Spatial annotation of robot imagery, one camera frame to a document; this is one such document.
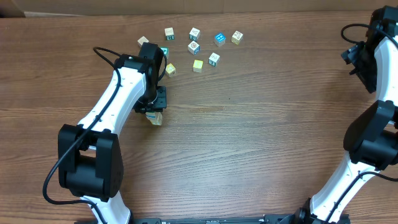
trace cube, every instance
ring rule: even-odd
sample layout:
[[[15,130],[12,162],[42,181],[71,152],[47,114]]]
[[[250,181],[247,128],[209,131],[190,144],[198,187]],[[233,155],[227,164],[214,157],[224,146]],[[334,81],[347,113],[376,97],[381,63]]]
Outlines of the cube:
[[[221,47],[222,45],[225,44],[225,36],[222,33],[219,33],[215,36],[214,38],[214,43],[216,43],[217,46]]]
[[[209,58],[209,64],[216,67],[220,61],[220,56],[216,53],[212,53]]]
[[[173,27],[164,29],[164,33],[166,34],[166,40],[174,40]]]
[[[139,40],[138,40],[138,46],[139,47],[142,47],[142,44],[144,43],[144,42],[149,42],[149,40],[147,39],[147,38],[145,38],[144,36],[142,36]]]
[[[169,76],[169,77],[171,78],[172,76],[175,75],[175,72],[176,72],[176,69],[175,69],[175,67],[173,66],[172,63],[170,63],[170,64],[168,64],[168,65],[166,66],[166,73],[167,73],[167,76]]]
[[[163,116],[161,112],[147,112],[146,116],[153,125],[162,125]]]
[[[193,71],[201,73],[202,66],[203,66],[203,61],[195,60],[195,62],[193,63]]]
[[[169,59],[169,48],[168,47],[160,47],[162,49],[163,54],[166,55],[166,58]]]
[[[239,45],[241,40],[243,40],[243,34],[239,31],[235,31],[234,35],[232,35],[231,38],[232,43]]]
[[[200,50],[200,45],[196,43],[195,41],[192,41],[191,44],[188,45],[188,50],[191,52],[193,55],[197,54]]]
[[[196,28],[192,28],[191,32],[189,32],[189,39],[191,40],[198,41],[199,36],[200,36],[200,30]]]

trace cable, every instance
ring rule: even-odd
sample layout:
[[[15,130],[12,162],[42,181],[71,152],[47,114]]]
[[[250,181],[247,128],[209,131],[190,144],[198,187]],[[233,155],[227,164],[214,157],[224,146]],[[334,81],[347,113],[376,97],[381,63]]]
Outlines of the cable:
[[[104,55],[102,55],[101,53],[98,52],[98,50],[102,50],[105,52],[109,52],[112,53],[114,55],[117,56],[121,56],[120,54],[113,52],[112,50],[108,50],[108,49],[104,49],[102,47],[94,47],[93,48],[94,52],[100,56],[102,59],[104,59],[106,62],[108,62],[113,69],[116,71],[116,73],[118,74],[118,84],[116,85],[116,88],[112,94],[112,96],[109,98],[108,102],[105,104],[104,108],[101,110],[101,112],[99,112],[99,114],[95,117],[94,121],[85,129],[85,131],[78,137],[78,139],[76,139],[76,141],[68,148],[68,150],[61,156],[61,158],[54,164],[54,166],[51,168],[49,174],[47,175],[47,177],[44,180],[43,183],[43,197],[44,199],[46,199],[46,201],[48,201],[51,204],[54,205],[71,205],[71,204],[77,204],[77,203],[87,203],[89,205],[91,205],[92,208],[95,209],[95,211],[97,212],[99,219],[101,220],[101,222],[103,224],[107,224],[105,222],[104,217],[102,216],[101,211],[99,210],[99,208],[97,207],[97,205],[89,200],[70,200],[70,201],[56,201],[56,200],[52,200],[48,195],[47,195],[47,187],[49,185],[50,179],[53,176],[54,172],[57,170],[57,168],[59,167],[59,165],[61,164],[61,162],[66,158],[66,156],[72,152],[72,150],[74,150],[76,147],[79,147],[79,145],[81,144],[83,138],[91,131],[91,129],[94,127],[94,125],[100,121],[102,115],[104,115],[106,109],[108,109],[108,107],[110,106],[110,104],[112,103],[113,99],[115,98],[116,94],[118,93],[118,90],[121,86],[121,76],[119,73],[119,70],[114,66],[114,64],[107,59]]]
[[[166,67],[167,67],[167,57],[166,57],[166,55],[163,54],[163,58],[164,58],[164,69],[163,69],[163,72],[160,75],[160,77],[157,79],[158,82],[161,81],[161,79],[164,76],[164,73],[166,72]]]
[[[358,174],[358,176],[356,176],[356,178],[352,181],[352,183],[348,186],[348,188],[344,191],[344,193],[340,196],[340,198],[337,200],[337,202],[335,203],[335,205],[333,206],[333,208],[331,209],[328,218],[325,220],[325,223],[329,223],[329,220],[331,218],[331,216],[334,214],[334,212],[336,211],[338,205],[341,203],[341,201],[344,199],[344,197],[348,194],[348,192],[354,187],[355,183],[359,180],[362,179],[362,177],[364,175],[368,175],[368,174],[372,174],[375,175],[377,177],[380,177],[384,180],[388,180],[388,181],[393,181],[393,182],[398,182],[398,178],[392,178],[392,177],[388,177],[382,174],[379,174],[377,172],[363,172],[362,174]]]
[[[392,41],[392,43],[393,43],[393,44],[397,47],[397,49],[398,49],[398,42],[397,42],[394,38],[392,38],[388,33],[384,32],[383,30],[380,30],[380,29],[378,29],[378,28],[376,28],[376,27],[369,26],[369,25],[367,25],[367,24],[350,24],[350,25],[344,26],[344,27],[341,29],[341,37],[342,37],[345,41],[347,41],[347,42],[350,42],[350,43],[352,43],[352,44],[359,44],[359,43],[360,43],[360,42],[358,42],[358,41],[350,40],[349,38],[347,38],[347,37],[344,35],[344,31],[345,31],[346,29],[350,28],[350,27],[365,27],[365,28],[372,29],[372,30],[375,30],[375,31],[377,31],[377,32],[380,32],[382,35],[384,35],[385,37],[387,37],[388,39],[390,39],[390,40]]]

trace block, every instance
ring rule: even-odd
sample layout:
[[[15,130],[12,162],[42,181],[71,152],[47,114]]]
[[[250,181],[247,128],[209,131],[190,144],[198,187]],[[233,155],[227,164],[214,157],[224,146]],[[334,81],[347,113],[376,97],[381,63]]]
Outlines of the block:
[[[214,43],[216,43],[216,45],[219,47],[225,44],[225,40],[226,38],[222,33],[219,33],[214,37]]]
[[[200,45],[196,43],[195,41],[192,41],[191,44],[188,45],[188,50],[191,52],[193,55],[197,54],[200,50]]]
[[[168,47],[160,47],[163,50],[163,54],[166,55],[166,58],[169,59],[169,48]]]
[[[209,64],[216,67],[220,61],[220,56],[216,53],[212,53],[209,58]]]
[[[168,75],[170,78],[171,78],[172,76],[175,75],[175,72],[176,72],[176,69],[175,69],[175,67],[173,66],[172,63],[170,63],[170,64],[168,64],[168,65],[166,66],[166,73],[167,73],[167,75]]]
[[[232,43],[239,45],[239,43],[243,40],[243,34],[239,31],[235,31],[234,35],[232,35],[231,41]]]
[[[146,116],[153,125],[162,125],[163,116],[161,112],[147,112]]]
[[[144,43],[144,42],[149,42],[149,40],[147,39],[147,38],[145,38],[144,36],[142,36],[139,40],[138,40],[138,45],[139,45],[139,47],[142,47],[142,44]]]
[[[192,28],[191,32],[189,32],[189,39],[191,40],[198,41],[199,36],[200,36],[200,30],[196,28]]]
[[[195,60],[194,63],[193,63],[193,71],[201,73],[202,66],[203,66],[203,61]]]
[[[166,35],[166,40],[174,40],[173,27],[164,29],[164,33]]]

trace wooden table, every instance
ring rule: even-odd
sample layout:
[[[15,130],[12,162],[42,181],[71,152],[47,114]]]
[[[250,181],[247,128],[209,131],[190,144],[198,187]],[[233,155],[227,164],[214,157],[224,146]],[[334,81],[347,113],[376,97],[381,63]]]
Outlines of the wooden table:
[[[292,213],[343,156],[346,128],[374,101],[345,65],[340,29],[371,12],[0,19],[0,223],[73,223],[86,205],[56,206],[42,184],[57,134],[100,98],[111,67],[91,50],[137,55],[137,39],[170,48],[163,125],[131,113],[120,135],[121,192],[135,217],[250,217]],[[175,41],[166,42],[164,28]],[[201,51],[187,50],[192,27]],[[240,45],[231,43],[236,31]],[[213,38],[224,32],[226,44]],[[364,39],[364,29],[348,36]],[[207,64],[221,56],[216,68]],[[192,72],[194,59],[205,61]],[[398,167],[384,172],[397,176]],[[58,184],[49,195],[73,199]],[[396,223],[396,184],[374,178],[345,210],[353,223]]]

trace table surface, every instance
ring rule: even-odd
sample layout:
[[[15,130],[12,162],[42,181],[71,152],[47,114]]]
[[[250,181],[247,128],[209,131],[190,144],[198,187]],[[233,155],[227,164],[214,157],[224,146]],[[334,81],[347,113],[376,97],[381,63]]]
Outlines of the table surface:
[[[340,29],[371,12],[291,12],[0,19],[0,223],[73,223],[86,205],[56,206],[42,184],[57,134],[100,98],[111,67],[92,47],[137,55],[137,40],[170,48],[163,125],[131,113],[119,137],[121,192],[135,217],[253,217],[293,213],[340,163],[346,128],[374,101],[349,76]],[[164,28],[173,27],[174,41]],[[201,30],[198,55],[188,33]],[[236,31],[244,40],[235,45]],[[225,45],[214,35],[223,32]],[[364,39],[364,29],[348,36]],[[207,63],[212,52],[220,64]],[[192,72],[195,59],[203,72]],[[394,176],[398,167],[384,172]],[[70,200],[58,184],[49,195]],[[396,223],[398,188],[373,178],[345,213],[352,223]]]

